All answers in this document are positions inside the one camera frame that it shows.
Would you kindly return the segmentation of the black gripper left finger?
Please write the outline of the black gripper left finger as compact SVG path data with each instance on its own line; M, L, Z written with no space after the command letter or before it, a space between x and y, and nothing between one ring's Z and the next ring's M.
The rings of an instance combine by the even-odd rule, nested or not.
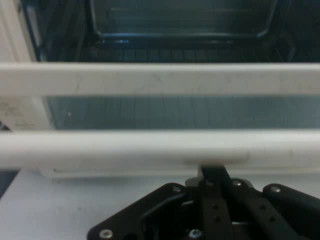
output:
M223 166L201 166L185 185L167 183L87 233L89 240L233 240Z

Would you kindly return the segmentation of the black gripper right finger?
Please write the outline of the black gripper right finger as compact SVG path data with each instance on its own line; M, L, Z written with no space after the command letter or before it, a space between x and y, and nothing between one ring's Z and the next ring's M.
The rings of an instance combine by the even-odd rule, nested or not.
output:
M228 189L236 240L318 240L320 200L288 186L271 183L256 190L243 179Z

